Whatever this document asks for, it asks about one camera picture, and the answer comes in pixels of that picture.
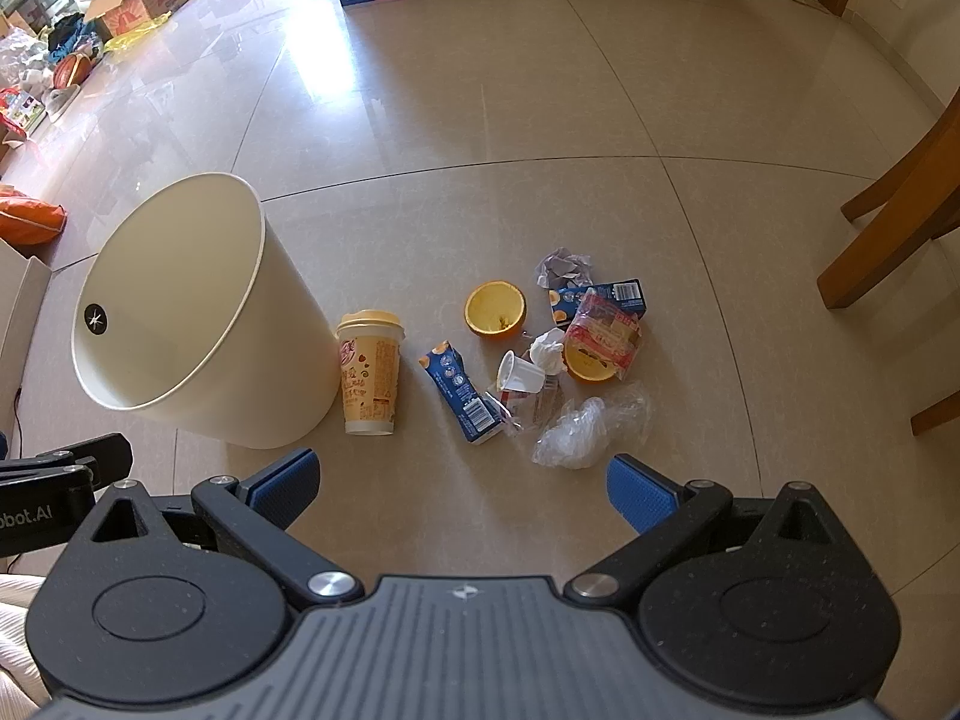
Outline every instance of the orange bag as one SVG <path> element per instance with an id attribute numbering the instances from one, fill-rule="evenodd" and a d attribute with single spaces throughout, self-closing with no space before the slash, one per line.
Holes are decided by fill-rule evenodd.
<path id="1" fill-rule="evenodd" d="M 0 184 L 0 238 L 15 247 L 45 244 L 64 232 L 66 211 Z"/>

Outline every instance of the tile floor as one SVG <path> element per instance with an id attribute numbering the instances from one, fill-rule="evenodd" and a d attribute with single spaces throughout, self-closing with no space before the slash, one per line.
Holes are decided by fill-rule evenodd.
<path id="1" fill-rule="evenodd" d="M 483 381 L 503 348 L 464 327 L 470 287 L 515 281 L 542 332 L 532 269 L 567 245 L 649 299 L 632 376 L 653 427 L 618 448 L 742 495 L 818 485 L 904 618 L 882 701 L 939 718 L 958 698 L 960 423 L 916 440 L 908 419 L 960 386 L 960 244 L 927 245 L 843 312 L 815 287 L 856 232 L 841 203 L 932 123 L 846 23 L 785 0 L 190 1 L 3 165 L 70 213 L 43 252 L 56 275 L 23 450 L 122 430 L 154 493 L 277 456 L 100 410 L 69 362 L 74 302 L 112 230 L 171 181 L 228 170 L 330 317 L 376 306 L 407 327 L 397 432 L 349 439 L 335 404 L 302 440 L 325 486 L 293 532 L 367 582 L 565 581 L 631 536 L 603 469 L 465 445 L 416 358 L 449 338 Z"/>

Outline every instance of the trash can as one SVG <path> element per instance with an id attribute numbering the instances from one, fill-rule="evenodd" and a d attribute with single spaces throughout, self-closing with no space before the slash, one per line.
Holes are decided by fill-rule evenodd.
<path id="1" fill-rule="evenodd" d="M 263 215 L 226 173 L 171 184 L 110 236 L 80 291 L 73 364 L 117 412 L 254 449 L 308 433 L 337 343 Z"/>

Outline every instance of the black round sticker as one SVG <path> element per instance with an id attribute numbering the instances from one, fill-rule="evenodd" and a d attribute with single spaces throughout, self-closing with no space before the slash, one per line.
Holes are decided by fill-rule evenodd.
<path id="1" fill-rule="evenodd" d="M 83 322 L 86 328 L 95 336 L 102 336 L 107 332 L 107 312 L 96 303 L 90 303 L 83 309 Z"/>

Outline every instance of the white plastic cup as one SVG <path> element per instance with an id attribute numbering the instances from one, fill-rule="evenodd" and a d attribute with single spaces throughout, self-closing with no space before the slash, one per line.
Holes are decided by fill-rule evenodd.
<path id="1" fill-rule="evenodd" d="M 498 389 L 513 392 L 539 392 L 544 388 L 546 373 L 522 357 L 507 352 L 500 361 L 500 370 L 496 373 Z"/>
<path id="2" fill-rule="evenodd" d="M 403 325 L 389 311 L 344 314 L 337 326 L 344 421 L 353 436 L 390 436 L 397 411 Z"/>
<path id="3" fill-rule="evenodd" d="M 234 445 L 299 440 L 337 395 L 337 343 L 247 182 L 171 184 L 110 236 L 73 326 L 83 390 Z"/>

